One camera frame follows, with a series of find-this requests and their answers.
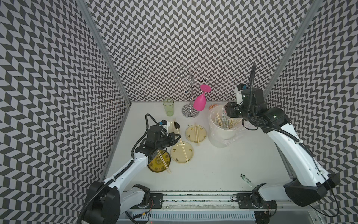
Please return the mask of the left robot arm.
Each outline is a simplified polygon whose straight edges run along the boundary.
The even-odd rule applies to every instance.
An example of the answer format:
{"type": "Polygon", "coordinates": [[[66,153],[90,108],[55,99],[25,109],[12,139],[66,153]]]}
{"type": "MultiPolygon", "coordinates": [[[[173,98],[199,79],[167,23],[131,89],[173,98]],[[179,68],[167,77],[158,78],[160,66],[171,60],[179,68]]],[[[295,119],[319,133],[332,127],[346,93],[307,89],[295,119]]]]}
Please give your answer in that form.
{"type": "Polygon", "coordinates": [[[96,181],[89,187],[77,223],[115,224],[119,216],[133,206],[147,206],[149,188],[136,184],[129,191],[125,189],[155,159],[159,150],[174,146],[180,140],[180,134],[167,133],[159,125],[147,128],[132,148],[131,159],[112,176],[102,182],[96,181]]]}

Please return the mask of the clear plastic chopstick wrapper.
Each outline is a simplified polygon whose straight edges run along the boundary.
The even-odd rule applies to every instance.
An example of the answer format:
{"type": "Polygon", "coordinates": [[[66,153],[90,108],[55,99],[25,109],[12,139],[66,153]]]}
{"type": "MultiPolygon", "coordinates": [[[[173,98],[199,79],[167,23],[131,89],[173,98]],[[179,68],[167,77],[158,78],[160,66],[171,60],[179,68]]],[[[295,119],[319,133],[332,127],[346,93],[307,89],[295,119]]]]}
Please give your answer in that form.
{"type": "Polygon", "coordinates": [[[222,107],[221,124],[223,128],[227,128],[227,116],[225,106],[222,107]]]}

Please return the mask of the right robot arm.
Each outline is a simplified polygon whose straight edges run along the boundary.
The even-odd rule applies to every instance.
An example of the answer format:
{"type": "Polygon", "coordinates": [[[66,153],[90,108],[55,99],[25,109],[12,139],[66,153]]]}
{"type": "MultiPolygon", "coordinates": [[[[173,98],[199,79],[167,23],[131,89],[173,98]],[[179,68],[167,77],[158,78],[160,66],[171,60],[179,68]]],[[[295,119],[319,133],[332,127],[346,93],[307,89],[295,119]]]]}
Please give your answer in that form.
{"type": "Polygon", "coordinates": [[[329,173],[316,161],[299,139],[286,113],[277,107],[267,107],[261,89],[242,84],[236,87],[235,93],[236,102],[224,107],[227,116],[249,121],[255,129],[267,134],[281,152],[282,160],[288,163],[287,170],[294,175],[287,183],[257,185],[251,193],[256,207],[278,200],[290,200],[306,207],[338,186],[340,175],[329,173]]]}

